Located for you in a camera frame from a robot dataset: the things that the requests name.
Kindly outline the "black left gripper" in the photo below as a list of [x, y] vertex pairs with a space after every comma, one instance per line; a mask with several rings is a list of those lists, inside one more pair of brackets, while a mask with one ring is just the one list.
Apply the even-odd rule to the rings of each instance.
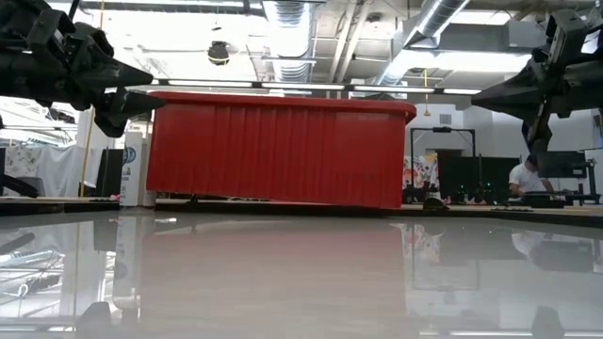
[[50, 107], [92, 108], [108, 137], [120, 137], [130, 116], [166, 104], [127, 90], [154, 77], [114, 57], [105, 32], [76, 22], [73, 13], [44, 0], [0, 0], [0, 96]]

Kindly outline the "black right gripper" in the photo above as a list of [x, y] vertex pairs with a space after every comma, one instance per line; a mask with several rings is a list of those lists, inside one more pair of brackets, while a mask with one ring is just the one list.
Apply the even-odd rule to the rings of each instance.
[[544, 152], [552, 138], [550, 115], [603, 109], [603, 13], [583, 20], [572, 9], [549, 16], [546, 44], [515, 76], [471, 96], [472, 105], [530, 122], [527, 146]]

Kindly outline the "ceiling light strip rail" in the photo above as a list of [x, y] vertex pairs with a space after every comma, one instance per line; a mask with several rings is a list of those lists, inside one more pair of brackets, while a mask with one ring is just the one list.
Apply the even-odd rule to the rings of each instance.
[[435, 94], [471, 96], [481, 92], [480, 89], [457, 89], [440, 87], [409, 87], [382, 85], [354, 84], [324, 84], [324, 83], [285, 83], [260, 81], [225, 81], [225, 80], [184, 80], [184, 79], [154, 79], [150, 87], [182, 87], [182, 88], [218, 88], [218, 89], [296, 89], [323, 91], [358, 91], [376, 93], [401, 94]]

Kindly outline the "dark wide display screens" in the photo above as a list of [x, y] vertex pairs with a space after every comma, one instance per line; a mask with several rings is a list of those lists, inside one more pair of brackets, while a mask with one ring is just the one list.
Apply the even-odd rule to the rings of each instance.
[[440, 196], [452, 204], [496, 205], [509, 198], [509, 174], [518, 158], [445, 156], [438, 160]]

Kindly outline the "grey rectangular air duct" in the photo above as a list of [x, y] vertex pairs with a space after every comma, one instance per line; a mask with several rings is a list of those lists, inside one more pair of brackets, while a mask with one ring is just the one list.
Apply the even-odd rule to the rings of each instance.
[[404, 49], [469, 51], [485, 53], [529, 53], [546, 42], [543, 28], [534, 22], [508, 21], [503, 25], [449, 24], [433, 37], [414, 33], [402, 41]]

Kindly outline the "black computer monitor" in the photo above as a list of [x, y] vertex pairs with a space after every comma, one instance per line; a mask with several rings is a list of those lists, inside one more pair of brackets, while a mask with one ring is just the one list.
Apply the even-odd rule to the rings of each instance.
[[586, 179], [588, 161], [584, 152], [555, 151], [542, 152], [537, 155], [538, 174], [543, 178], [575, 178]]

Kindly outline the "white patterned cloth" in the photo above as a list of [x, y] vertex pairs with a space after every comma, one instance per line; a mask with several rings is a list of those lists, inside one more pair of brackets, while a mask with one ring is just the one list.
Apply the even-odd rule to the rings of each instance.
[[96, 187], [102, 152], [77, 145], [0, 148], [0, 171], [20, 183], [19, 177], [42, 178], [44, 197], [74, 198], [82, 183]]

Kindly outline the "black metal stand frame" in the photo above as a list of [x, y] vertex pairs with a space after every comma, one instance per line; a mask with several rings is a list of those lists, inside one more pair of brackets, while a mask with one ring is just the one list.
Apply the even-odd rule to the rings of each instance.
[[407, 185], [407, 188], [415, 188], [415, 133], [421, 132], [430, 132], [434, 134], [451, 134], [456, 133], [457, 135], [461, 135], [462, 133], [468, 133], [471, 136], [471, 140], [466, 143], [471, 146], [471, 157], [469, 160], [468, 168], [471, 170], [473, 174], [478, 173], [478, 180], [481, 179], [480, 174], [480, 160], [477, 157], [477, 146], [476, 146], [476, 130], [475, 129], [467, 129], [467, 128], [452, 128], [446, 126], [438, 126], [438, 127], [412, 127], [410, 129], [410, 170], [411, 170], [411, 181]]

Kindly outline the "black ceiling lamp yellow band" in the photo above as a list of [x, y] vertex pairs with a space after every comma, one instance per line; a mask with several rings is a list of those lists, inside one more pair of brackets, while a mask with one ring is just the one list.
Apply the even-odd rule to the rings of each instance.
[[207, 58], [215, 66], [227, 65], [230, 62], [228, 43], [222, 40], [212, 41], [207, 50]]

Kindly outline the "red plastic bin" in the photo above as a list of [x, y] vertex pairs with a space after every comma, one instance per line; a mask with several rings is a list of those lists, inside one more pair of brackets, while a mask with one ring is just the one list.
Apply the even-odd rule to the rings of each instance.
[[146, 186], [157, 192], [398, 208], [403, 101], [161, 92]]

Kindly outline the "dark office desk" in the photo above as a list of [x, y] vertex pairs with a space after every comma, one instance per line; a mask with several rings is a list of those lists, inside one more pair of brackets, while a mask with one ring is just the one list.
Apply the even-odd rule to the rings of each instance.
[[523, 196], [510, 196], [506, 201], [511, 206], [527, 206], [530, 208], [564, 208], [566, 206], [583, 206], [584, 204], [600, 204], [602, 196], [598, 193], [584, 194], [577, 191], [533, 191]]

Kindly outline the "black box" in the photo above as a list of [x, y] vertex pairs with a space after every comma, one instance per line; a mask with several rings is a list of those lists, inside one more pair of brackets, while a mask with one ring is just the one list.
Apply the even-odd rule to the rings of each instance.
[[97, 197], [110, 197], [121, 192], [123, 149], [105, 149], [96, 183]]

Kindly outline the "person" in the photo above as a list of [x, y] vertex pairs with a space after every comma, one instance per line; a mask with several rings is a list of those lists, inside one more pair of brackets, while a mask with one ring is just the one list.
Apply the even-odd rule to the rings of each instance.
[[552, 184], [538, 174], [538, 160], [535, 153], [513, 167], [509, 173], [509, 191], [513, 198], [524, 197], [530, 192], [553, 192]]

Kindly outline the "black aluminium table frame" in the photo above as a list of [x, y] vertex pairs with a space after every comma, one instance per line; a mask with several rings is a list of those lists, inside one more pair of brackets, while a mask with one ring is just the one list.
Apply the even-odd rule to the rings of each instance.
[[[161, 212], [224, 213], [308, 217], [413, 217], [413, 218], [496, 218], [537, 223], [603, 229], [603, 206], [588, 205], [565, 209], [529, 209], [488, 205], [452, 205], [448, 209], [425, 209], [419, 204], [398, 209], [311, 204], [294, 202], [243, 202], [160, 200], [153, 207]], [[75, 214], [117, 211], [117, 202], [100, 198], [0, 198], [0, 217]]]

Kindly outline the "silver corrugated air duct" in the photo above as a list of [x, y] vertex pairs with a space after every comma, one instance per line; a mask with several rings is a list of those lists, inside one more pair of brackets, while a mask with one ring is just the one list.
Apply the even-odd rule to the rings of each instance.
[[262, 0], [269, 23], [269, 49], [278, 82], [308, 82], [315, 6], [306, 2]]

